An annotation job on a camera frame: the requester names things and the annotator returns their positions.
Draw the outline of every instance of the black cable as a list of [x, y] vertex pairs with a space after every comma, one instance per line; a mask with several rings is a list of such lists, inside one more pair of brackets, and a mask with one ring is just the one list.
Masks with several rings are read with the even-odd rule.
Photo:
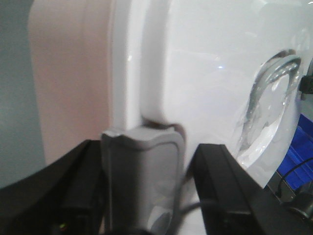
[[222, 209], [222, 207], [218, 204], [217, 201], [205, 199], [201, 200], [200, 202], [196, 202], [189, 206], [186, 206], [184, 209], [180, 210], [179, 214], [173, 217], [170, 227], [166, 233], [166, 235], [175, 235], [184, 219], [184, 217], [190, 213], [191, 211], [197, 208], [205, 208], [210, 209], [213, 213], [217, 213], [220, 215], [225, 216], [226, 212]]
[[278, 184], [278, 188], [277, 188], [277, 192], [275, 193], [275, 195], [279, 198], [282, 197], [282, 182], [285, 180], [285, 178], [290, 174], [292, 173], [294, 170], [296, 170], [297, 168], [299, 168], [300, 166], [302, 166], [303, 164], [309, 162], [313, 160], [313, 158], [308, 158], [306, 160], [304, 160], [302, 163], [299, 163], [298, 165], [294, 166], [293, 168], [291, 168], [279, 181], [279, 184]]
[[189, 206], [186, 206], [184, 209], [181, 210], [182, 215], [187, 215], [191, 211], [197, 209], [197, 208], [206, 208], [211, 209], [213, 212], [224, 214], [224, 210], [221, 208], [221, 206], [217, 203], [215, 200], [205, 199], [201, 200], [200, 202], [196, 202], [194, 204], [191, 204]]

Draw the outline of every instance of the black plastic bracket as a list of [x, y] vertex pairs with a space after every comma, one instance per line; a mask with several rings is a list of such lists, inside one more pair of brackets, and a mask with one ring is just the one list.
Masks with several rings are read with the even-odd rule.
[[313, 76], [303, 76], [299, 90], [303, 94], [313, 94]]
[[207, 234], [312, 234], [239, 166], [224, 145], [200, 144], [193, 172], [200, 200], [215, 200], [226, 212], [222, 218], [201, 208]]

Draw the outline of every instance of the blue bin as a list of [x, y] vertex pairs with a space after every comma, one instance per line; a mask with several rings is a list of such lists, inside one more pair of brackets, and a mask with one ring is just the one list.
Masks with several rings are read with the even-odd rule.
[[[313, 157], [313, 122], [304, 115], [300, 116], [298, 127], [292, 139], [289, 150], [278, 167], [278, 172], [284, 176], [289, 170]], [[296, 190], [303, 184], [313, 180], [313, 160], [295, 169], [286, 177], [289, 186]]]

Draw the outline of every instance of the white plastic device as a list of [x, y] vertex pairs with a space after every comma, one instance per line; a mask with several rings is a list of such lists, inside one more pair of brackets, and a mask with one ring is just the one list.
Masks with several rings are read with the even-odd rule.
[[[199, 143], [225, 144], [260, 186], [267, 184], [299, 118], [297, 87], [313, 58], [312, 1], [63, 4], [34, 2], [29, 27], [35, 76], [57, 79], [66, 72], [65, 80], [87, 74], [86, 81], [106, 81], [110, 126], [176, 127], [185, 140], [185, 170]], [[75, 39], [80, 43], [73, 45]], [[97, 48], [108, 55], [101, 65]], [[62, 50], [75, 51], [72, 62], [88, 66], [65, 68], [69, 54]], [[98, 73], [101, 66], [108, 71]], [[190, 224], [181, 234], [197, 226]]]

